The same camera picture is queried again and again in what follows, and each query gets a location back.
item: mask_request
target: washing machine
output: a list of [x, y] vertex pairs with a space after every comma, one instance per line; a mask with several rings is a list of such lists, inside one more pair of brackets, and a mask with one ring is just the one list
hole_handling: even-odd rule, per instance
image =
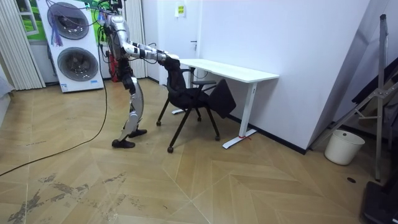
[[[62, 92], [104, 87], [90, 9], [81, 1], [37, 0]], [[62, 46], [52, 44], [56, 26]]]

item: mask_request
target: white desk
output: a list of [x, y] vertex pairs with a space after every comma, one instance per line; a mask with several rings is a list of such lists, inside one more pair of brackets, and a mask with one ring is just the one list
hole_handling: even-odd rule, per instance
[[[253, 105], [254, 94], [256, 93], [257, 83], [264, 80], [279, 78], [279, 75], [267, 72], [260, 72], [257, 70], [238, 67], [234, 65], [227, 65], [224, 63], [212, 62], [210, 60], [205, 60], [205, 59], [181, 59], [180, 63], [188, 65], [190, 68], [197, 68], [200, 70], [204, 70], [206, 72], [210, 72], [212, 74], [219, 75], [221, 77], [230, 78], [243, 83], [247, 83], [249, 85], [248, 93], [246, 95], [246, 102], [244, 104], [244, 111], [243, 111], [241, 128], [239, 130], [239, 135], [238, 137], [224, 143], [223, 147], [225, 149], [242, 141], [244, 138], [256, 132], [256, 130], [253, 129], [250, 129], [248, 131], [248, 123], [249, 123], [251, 108]], [[193, 73], [190, 74], [188, 80], [190, 88], [192, 87], [192, 81], [193, 81]], [[173, 111], [173, 114], [176, 114], [178, 112], [180, 111], [179, 110]]]

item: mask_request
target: white bucket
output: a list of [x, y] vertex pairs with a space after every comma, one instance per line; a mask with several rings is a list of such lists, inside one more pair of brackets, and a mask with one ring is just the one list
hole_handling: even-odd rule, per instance
[[365, 140], [355, 134], [336, 130], [326, 147], [325, 157], [339, 165], [348, 165], [356, 153], [365, 144]]

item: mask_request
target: desk leg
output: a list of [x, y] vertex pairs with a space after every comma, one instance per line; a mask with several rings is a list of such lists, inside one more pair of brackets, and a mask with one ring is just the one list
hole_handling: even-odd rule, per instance
[[[193, 70], [192, 70], [192, 67], [189, 67], [189, 69], [190, 69], [192, 72], [190, 72], [190, 73], [189, 73], [189, 76], [188, 76], [188, 88], [193, 88], [193, 85], [192, 85], [192, 81], [193, 81]], [[181, 109], [177, 109], [177, 110], [173, 110], [173, 111], [172, 111], [172, 114], [173, 114], [173, 115], [180, 114], [180, 113], [184, 113], [184, 111], [181, 110]]]
[[224, 143], [223, 147], [225, 149], [235, 145], [236, 143], [242, 141], [246, 137], [257, 132], [254, 129], [250, 129], [248, 131], [249, 118], [250, 118], [250, 114], [251, 114], [251, 108], [253, 106], [254, 95], [256, 94], [256, 88], [257, 88], [257, 83], [249, 84], [248, 94], [246, 95], [246, 101], [244, 103], [244, 111], [243, 111], [241, 128], [239, 130], [239, 136]]

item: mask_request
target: washing machine door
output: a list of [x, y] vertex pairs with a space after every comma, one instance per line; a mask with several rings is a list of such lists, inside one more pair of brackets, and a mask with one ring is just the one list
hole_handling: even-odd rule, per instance
[[75, 81], [87, 81], [98, 72], [98, 61], [89, 51], [70, 47], [58, 56], [58, 68], [68, 78]]
[[76, 6], [59, 2], [50, 6], [47, 17], [51, 27], [57, 26], [59, 34], [68, 39], [84, 38], [89, 29], [89, 23], [84, 13]]

